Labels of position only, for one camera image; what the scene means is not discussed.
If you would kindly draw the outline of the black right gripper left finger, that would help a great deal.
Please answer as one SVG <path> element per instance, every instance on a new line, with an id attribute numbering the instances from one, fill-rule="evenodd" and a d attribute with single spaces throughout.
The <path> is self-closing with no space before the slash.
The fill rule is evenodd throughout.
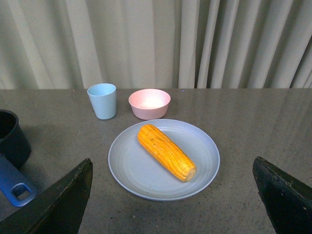
<path id="1" fill-rule="evenodd" d="M 93 163 L 83 160 L 26 206 L 0 223 L 2 234 L 76 234 L 88 203 Z"/>

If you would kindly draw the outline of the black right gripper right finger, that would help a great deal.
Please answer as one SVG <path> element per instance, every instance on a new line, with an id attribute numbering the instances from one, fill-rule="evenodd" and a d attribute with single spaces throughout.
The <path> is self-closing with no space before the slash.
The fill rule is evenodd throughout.
<path id="1" fill-rule="evenodd" d="M 312 232 L 312 188 L 272 163 L 257 157 L 253 176 L 277 234 Z"/>

